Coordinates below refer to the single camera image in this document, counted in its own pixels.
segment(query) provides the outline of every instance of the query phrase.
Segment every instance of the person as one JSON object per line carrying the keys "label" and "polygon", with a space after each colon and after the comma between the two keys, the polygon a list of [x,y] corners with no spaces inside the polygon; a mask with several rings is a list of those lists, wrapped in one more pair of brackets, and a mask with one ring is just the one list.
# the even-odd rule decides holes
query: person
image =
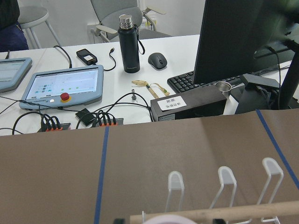
{"label": "person", "polygon": [[28,50],[19,16],[17,0],[0,0],[0,52]]}

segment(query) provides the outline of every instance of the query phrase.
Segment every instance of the black keyboard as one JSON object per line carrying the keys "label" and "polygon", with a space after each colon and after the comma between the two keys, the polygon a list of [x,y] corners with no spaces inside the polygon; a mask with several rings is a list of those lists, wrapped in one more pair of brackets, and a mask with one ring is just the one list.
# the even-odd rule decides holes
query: black keyboard
{"label": "black keyboard", "polygon": [[[169,78],[167,80],[167,84],[176,93],[180,93],[180,92],[185,92],[185,91],[192,90],[192,89],[198,88],[198,87],[214,85],[216,82],[218,82],[218,81],[216,81],[216,82],[211,82],[211,83],[206,83],[206,84],[193,84],[193,77],[194,77],[194,72],[190,71],[185,74]],[[222,79],[221,81],[228,82],[232,86],[242,83],[242,81],[240,80],[240,76]]]}

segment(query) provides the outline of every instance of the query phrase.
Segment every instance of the black shirt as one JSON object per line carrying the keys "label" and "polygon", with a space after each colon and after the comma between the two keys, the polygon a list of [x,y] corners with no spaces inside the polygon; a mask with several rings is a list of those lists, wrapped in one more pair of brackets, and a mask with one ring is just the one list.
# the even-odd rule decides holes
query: black shirt
{"label": "black shirt", "polygon": [[0,29],[18,21],[20,9],[17,0],[0,0]]}

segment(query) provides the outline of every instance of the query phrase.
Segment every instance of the metal cup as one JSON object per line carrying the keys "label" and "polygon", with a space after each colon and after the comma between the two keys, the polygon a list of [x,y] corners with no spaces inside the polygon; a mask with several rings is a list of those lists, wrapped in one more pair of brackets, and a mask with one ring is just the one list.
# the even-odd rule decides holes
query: metal cup
{"label": "metal cup", "polygon": [[232,90],[231,84],[224,82],[224,81],[219,81],[215,83],[215,86],[219,89],[220,92],[228,99],[230,92]]}

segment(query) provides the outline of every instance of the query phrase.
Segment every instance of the silver bottle lid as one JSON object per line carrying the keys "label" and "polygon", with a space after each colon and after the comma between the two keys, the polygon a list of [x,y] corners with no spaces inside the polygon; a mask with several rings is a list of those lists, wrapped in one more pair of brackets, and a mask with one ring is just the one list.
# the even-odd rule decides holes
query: silver bottle lid
{"label": "silver bottle lid", "polygon": [[121,29],[131,29],[133,27],[132,16],[131,15],[121,15],[120,16],[120,27],[121,27]]}

